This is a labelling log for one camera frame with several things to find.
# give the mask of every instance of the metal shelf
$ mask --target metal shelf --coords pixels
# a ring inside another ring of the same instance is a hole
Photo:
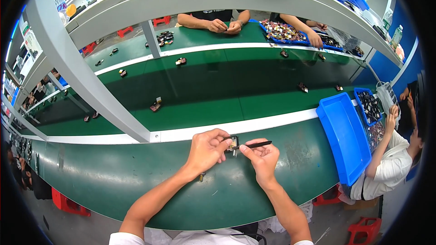
[[[66,29],[78,49],[119,29],[156,17],[204,9],[252,9],[288,13],[338,28],[403,63],[365,20],[337,0],[101,0],[77,15]]]

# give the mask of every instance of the shoulder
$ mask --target shoulder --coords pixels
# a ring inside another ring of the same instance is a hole
[[[118,232],[110,235],[109,245],[145,245],[145,242],[137,235]]]

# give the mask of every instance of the person's arm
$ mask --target person's arm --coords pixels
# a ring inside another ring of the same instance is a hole
[[[268,140],[260,138],[248,141],[246,144],[265,141]],[[241,145],[239,150],[251,160],[251,164],[256,171],[256,180],[270,199],[277,219],[291,236],[291,244],[293,245],[302,240],[312,241],[306,215],[289,198],[286,191],[275,179],[274,170],[279,159],[279,150],[273,144],[253,150]]]
[[[417,126],[416,113],[415,113],[415,107],[413,106],[413,100],[412,100],[411,96],[407,96],[407,106],[410,109],[411,123],[412,123],[413,127],[416,127]]]
[[[386,150],[386,147],[391,140],[392,134],[394,133],[395,119],[397,118],[397,116],[398,107],[396,105],[392,105],[389,108],[389,114],[387,115],[384,122],[385,129],[383,139],[380,141],[379,145],[375,149],[374,154],[371,158],[371,162],[365,169],[366,177],[374,179],[375,173],[377,172],[377,167],[380,165],[384,151]]]
[[[250,20],[250,11],[245,10],[239,13],[238,19],[236,21],[230,22],[228,29],[224,32],[226,34],[238,34],[242,29],[243,25],[248,23]]]
[[[322,23],[319,23],[319,22],[316,22],[316,21],[307,20],[306,24],[309,27],[311,27],[311,28],[315,28],[316,27],[316,28],[319,28],[320,30],[323,30],[323,31],[327,30],[327,25],[326,24],[322,24]]]
[[[221,163],[225,160],[224,151],[230,146],[232,140],[222,140],[229,136],[228,133],[220,129],[195,134],[192,138],[191,151],[186,164],[172,177],[134,202],[124,217],[119,232],[130,233],[144,239],[145,224],[162,209],[177,191],[217,162]]]
[[[177,15],[177,23],[189,29],[208,29],[211,32],[222,33],[227,25],[219,19],[213,21],[198,19],[191,15],[180,13]]]
[[[286,22],[286,24],[290,24],[297,30],[307,34],[307,38],[309,39],[309,42],[312,46],[318,47],[319,49],[323,48],[323,41],[321,40],[321,37],[307,24],[303,23],[296,16],[293,15],[281,13],[279,16]]]

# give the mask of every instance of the person sitting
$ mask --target person sitting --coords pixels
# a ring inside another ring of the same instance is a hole
[[[224,151],[232,143],[227,132],[214,129],[195,134],[192,138],[188,160],[172,177],[145,193],[127,211],[118,233],[110,236],[109,245],[144,245],[144,226],[187,183],[198,178],[216,163],[226,160]],[[255,144],[267,139],[258,138],[246,142]],[[291,236],[291,245],[313,245],[306,215],[288,196],[274,176],[279,159],[279,149],[273,144],[250,149],[240,145],[239,150],[251,161],[256,172],[256,181],[270,199],[277,219]],[[171,245],[185,244],[245,244],[259,242],[232,228],[211,231],[182,231]]]
[[[400,94],[399,106],[401,110],[401,119],[398,121],[397,132],[407,138],[414,127],[417,126],[415,112],[415,97],[418,81],[407,84],[406,89]]]
[[[344,194],[352,200],[372,200],[394,190],[407,176],[412,163],[420,158],[423,142],[415,127],[410,144],[394,129],[398,107],[389,108],[384,137],[372,155],[371,162],[351,186],[342,184]]]
[[[283,13],[279,14],[275,12],[271,13],[270,21],[291,25],[297,30],[307,34],[307,38],[309,39],[311,46],[319,49],[323,48],[323,41],[321,40],[321,37],[311,28],[317,27],[320,30],[325,31],[327,30],[326,24],[322,24],[312,20],[307,20],[293,15],[288,15]]]
[[[249,10],[237,10],[239,16],[236,21],[229,22],[233,16],[233,10],[205,10],[177,15],[177,23],[190,29],[208,29],[211,32],[238,34],[250,20]]]

